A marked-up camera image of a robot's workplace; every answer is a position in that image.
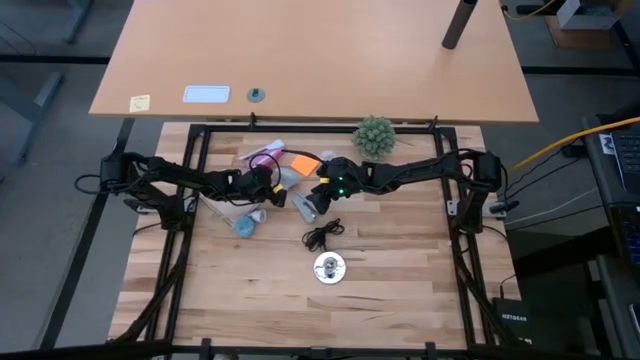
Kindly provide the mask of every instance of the black cylinder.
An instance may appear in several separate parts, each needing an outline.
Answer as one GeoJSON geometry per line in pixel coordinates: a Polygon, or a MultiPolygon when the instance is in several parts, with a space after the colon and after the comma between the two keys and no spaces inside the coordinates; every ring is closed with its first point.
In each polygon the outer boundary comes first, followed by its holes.
{"type": "Polygon", "coordinates": [[[476,7],[478,0],[460,0],[456,13],[453,14],[449,29],[442,40],[442,46],[446,49],[453,50],[458,45],[458,40],[462,36],[465,26],[473,13],[473,9],[476,7]]]}

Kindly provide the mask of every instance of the white box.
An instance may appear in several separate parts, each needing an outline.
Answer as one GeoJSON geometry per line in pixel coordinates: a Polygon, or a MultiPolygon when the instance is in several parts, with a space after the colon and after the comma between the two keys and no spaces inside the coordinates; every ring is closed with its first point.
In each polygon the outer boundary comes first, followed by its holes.
{"type": "Polygon", "coordinates": [[[602,5],[610,5],[613,7],[611,15],[581,15],[576,14],[580,6],[585,4],[581,0],[567,0],[558,10],[558,24],[562,30],[608,30],[622,16],[622,14],[631,6],[631,0],[612,0],[600,1],[602,5]]]}

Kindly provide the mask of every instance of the green succulent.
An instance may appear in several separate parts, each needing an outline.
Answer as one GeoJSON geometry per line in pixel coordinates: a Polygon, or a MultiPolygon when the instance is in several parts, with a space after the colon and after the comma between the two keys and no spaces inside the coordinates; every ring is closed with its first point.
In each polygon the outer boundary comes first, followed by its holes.
{"type": "Polygon", "coordinates": [[[391,121],[383,116],[369,115],[358,124],[358,130],[353,132],[352,142],[365,159],[380,161],[393,150],[395,135],[391,121]]]}

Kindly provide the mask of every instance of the yellow sticky note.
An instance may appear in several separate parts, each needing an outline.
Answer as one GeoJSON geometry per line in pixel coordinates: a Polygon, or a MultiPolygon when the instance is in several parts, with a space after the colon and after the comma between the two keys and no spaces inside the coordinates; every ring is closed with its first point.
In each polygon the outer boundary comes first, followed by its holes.
{"type": "Polygon", "coordinates": [[[149,111],[151,95],[132,96],[129,102],[129,112],[149,111]]]}
{"type": "Polygon", "coordinates": [[[312,158],[309,158],[303,155],[298,155],[295,157],[295,159],[293,159],[293,162],[291,163],[291,167],[294,168],[300,174],[304,176],[309,176],[313,172],[313,169],[315,169],[316,166],[318,166],[318,164],[319,162],[312,158]]]}

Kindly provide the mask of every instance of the light wood desk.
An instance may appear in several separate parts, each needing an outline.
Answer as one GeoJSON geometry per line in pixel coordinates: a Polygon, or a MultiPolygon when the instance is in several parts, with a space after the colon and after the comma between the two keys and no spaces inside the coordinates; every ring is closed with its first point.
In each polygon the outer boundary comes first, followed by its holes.
{"type": "Polygon", "coordinates": [[[136,0],[91,114],[207,118],[538,121],[499,0],[479,1],[455,50],[456,0],[136,0]],[[184,103],[227,85],[226,104],[184,103]],[[263,88],[262,102],[246,94],[263,88]],[[131,97],[148,111],[129,113],[131,97]]]}
{"type": "MultiPolygon", "coordinates": [[[[157,155],[181,163],[188,128],[186,123],[165,124],[157,155]]],[[[460,147],[484,148],[479,127],[456,130],[460,147]]],[[[290,149],[331,149],[360,161],[349,134],[214,133],[206,170],[246,169],[238,154],[274,138],[283,139],[290,149]]],[[[387,160],[401,164],[434,156],[432,136],[398,135],[387,160]]],[[[287,154],[280,163],[287,166],[291,160],[287,154]]],[[[306,193],[317,183],[314,175],[293,190],[306,193]]],[[[162,189],[171,191],[168,186],[162,189]]],[[[198,207],[177,344],[199,345],[202,337],[209,337],[219,346],[424,348],[426,341],[433,341],[439,349],[466,347],[440,181],[333,202],[313,225],[304,223],[290,201],[283,209],[264,208],[267,222],[258,225],[250,239],[240,239],[204,204],[198,207]],[[324,285],[312,272],[320,252],[310,253],[301,237],[337,217],[346,230],[330,236],[328,246],[345,258],[347,273],[342,282],[324,285]]],[[[155,222],[155,216],[142,216],[138,227],[155,222]]],[[[485,225],[504,231],[498,221],[485,225]]],[[[151,298],[164,240],[165,232],[158,227],[134,238],[110,336],[120,335],[151,298]]],[[[499,283],[514,273],[509,246],[490,230],[477,240],[491,298],[498,295],[499,283]]],[[[506,283],[505,292],[510,298],[519,296],[515,279],[506,283]]],[[[472,313],[481,341],[473,300],[472,313]]]]}

